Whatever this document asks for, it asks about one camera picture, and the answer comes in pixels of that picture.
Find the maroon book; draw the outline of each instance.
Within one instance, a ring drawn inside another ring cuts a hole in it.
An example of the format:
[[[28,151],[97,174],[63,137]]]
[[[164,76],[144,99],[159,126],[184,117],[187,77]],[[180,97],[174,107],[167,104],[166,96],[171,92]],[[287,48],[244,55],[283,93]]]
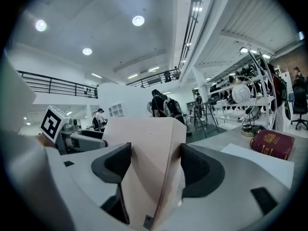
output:
[[[261,130],[250,141],[250,147],[257,152],[288,160],[294,139],[294,137],[273,130]]]

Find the gray table surface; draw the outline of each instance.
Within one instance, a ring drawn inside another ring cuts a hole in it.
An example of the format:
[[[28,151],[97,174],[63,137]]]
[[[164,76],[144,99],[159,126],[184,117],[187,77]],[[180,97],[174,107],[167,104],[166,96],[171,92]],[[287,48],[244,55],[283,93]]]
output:
[[[293,149],[288,158],[288,161],[294,162],[294,174],[291,187],[294,188],[299,185],[308,168],[308,140],[288,133],[282,134],[295,138]],[[251,137],[243,136],[241,134],[241,127],[237,127],[208,139],[196,141],[190,144],[221,151],[231,143],[251,150],[249,146],[250,141]]]

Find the brown wall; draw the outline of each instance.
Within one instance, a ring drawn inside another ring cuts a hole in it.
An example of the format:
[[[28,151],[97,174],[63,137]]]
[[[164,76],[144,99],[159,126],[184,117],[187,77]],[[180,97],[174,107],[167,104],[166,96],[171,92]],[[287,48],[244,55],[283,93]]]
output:
[[[292,83],[295,80],[295,67],[298,67],[303,77],[308,76],[308,52],[305,45],[296,48],[294,51],[287,53],[270,62],[274,67],[279,65],[282,72],[289,71]]]

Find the black railing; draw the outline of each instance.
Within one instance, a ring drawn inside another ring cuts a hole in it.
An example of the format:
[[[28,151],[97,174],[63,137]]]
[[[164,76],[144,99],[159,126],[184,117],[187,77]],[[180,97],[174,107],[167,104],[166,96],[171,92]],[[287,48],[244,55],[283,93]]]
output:
[[[181,56],[180,56],[179,65],[178,65],[178,69],[180,72],[182,71],[183,65],[186,62],[186,57],[191,47],[191,41],[193,37],[192,35],[196,27],[196,24],[198,23],[198,17],[201,12],[199,10],[200,8],[202,9],[202,3],[203,2],[201,0],[191,0],[191,7],[189,10],[189,16],[187,20],[185,38],[183,41]]]
[[[68,80],[18,71],[28,86],[35,92],[63,94],[79,97],[98,98],[97,88]]]
[[[177,80],[179,79],[179,77],[180,77],[179,71],[177,69],[172,69],[165,71],[163,73],[159,73],[140,80],[136,80],[134,82],[127,84],[127,86],[147,88],[157,84],[162,84],[173,80]]]

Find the ceiling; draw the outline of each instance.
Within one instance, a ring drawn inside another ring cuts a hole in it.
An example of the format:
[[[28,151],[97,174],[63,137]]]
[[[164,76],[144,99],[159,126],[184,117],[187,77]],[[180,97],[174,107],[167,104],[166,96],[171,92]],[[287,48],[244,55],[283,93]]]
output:
[[[86,116],[85,105],[53,104],[52,106],[58,107],[64,113],[72,111],[72,113],[69,116],[74,119],[84,119]],[[46,104],[33,104],[31,106],[31,110],[26,115],[27,120],[24,120],[24,124],[26,125],[26,122],[30,122],[31,125],[41,123],[45,117],[47,108],[48,105]],[[91,105],[90,108],[91,112],[93,113],[98,110],[99,106]]]
[[[215,40],[204,47],[194,64],[205,78],[219,79],[239,68],[242,59],[246,63],[248,53],[241,53],[242,47],[260,49],[262,53],[274,56],[276,51],[298,38],[294,21],[276,0],[231,2],[233,8],[227,6],[222,13],[220,19],[225,17],[225,22],[216,32]]]
[[[136,80],[128,80],[133,74],[156,66],[160,72],[170,68],[176,26],[173,2],[33,0],[16,26],[15,40],[82,65],[88,74],[129,83]],[[144,17],[142,26],[133,25],[136,15]],[[43,32],[34,27],[39,19],[47,24]],[[93,53],[83,55],[84,48]]]

